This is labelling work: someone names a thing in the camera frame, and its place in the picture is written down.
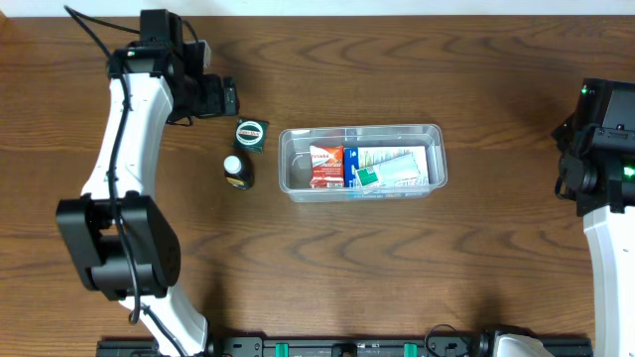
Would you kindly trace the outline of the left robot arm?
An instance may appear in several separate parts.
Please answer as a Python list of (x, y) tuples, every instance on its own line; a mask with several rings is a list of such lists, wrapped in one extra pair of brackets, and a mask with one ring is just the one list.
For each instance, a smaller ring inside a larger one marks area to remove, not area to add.
[(106, 53), (110, 109), (97, 161), (56, 223), (82, 284), (127, 308), (162, 356), (218, 356), (222, 343), (179, 282), (179, 239), (155, 200), (164, 129), (234, 116), (234, 81), (207, 72), (208, 44), (185, 40), (191, 24), (144, 10), (135, 40)]

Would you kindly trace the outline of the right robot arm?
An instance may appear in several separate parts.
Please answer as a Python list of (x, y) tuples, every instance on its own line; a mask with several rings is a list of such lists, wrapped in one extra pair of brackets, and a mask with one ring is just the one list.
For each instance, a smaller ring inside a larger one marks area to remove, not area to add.
[(483, 331), (473, 356), (615, 356), (634, 353), (634, 85), (587, 78), (575, 111), (552, 133), (561, 152), (555, 194), (576, 205), (589, 247), (595, 339)]

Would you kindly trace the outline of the white green sachet packet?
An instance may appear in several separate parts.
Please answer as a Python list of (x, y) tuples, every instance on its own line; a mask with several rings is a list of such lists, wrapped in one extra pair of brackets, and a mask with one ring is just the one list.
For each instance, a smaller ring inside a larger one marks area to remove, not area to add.
[(413, 154), (360, 168), (355, 176), (361, 187), (399, 187), (429, 183), (428, 174), (420, 168)]

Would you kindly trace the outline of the red Panadol box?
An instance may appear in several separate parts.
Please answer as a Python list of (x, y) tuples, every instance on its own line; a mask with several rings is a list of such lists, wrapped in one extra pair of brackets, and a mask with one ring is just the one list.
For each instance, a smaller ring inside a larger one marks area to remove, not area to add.
[(310, 146), (311, 188), (344, 187), (343, 147)]

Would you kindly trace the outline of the blue fever patch box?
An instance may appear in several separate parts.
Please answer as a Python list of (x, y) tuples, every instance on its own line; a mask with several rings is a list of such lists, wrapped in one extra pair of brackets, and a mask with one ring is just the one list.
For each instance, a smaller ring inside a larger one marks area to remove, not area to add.
[(425, 146), (348, 147), (343, 149), (344, 186), (361, 187), (355, 176), (355, 172), (358, 169), (373, 166), (407, 154), (413, 154), (417, 158), (420, 168), (428, 174), (430, 183), (427, 149)]

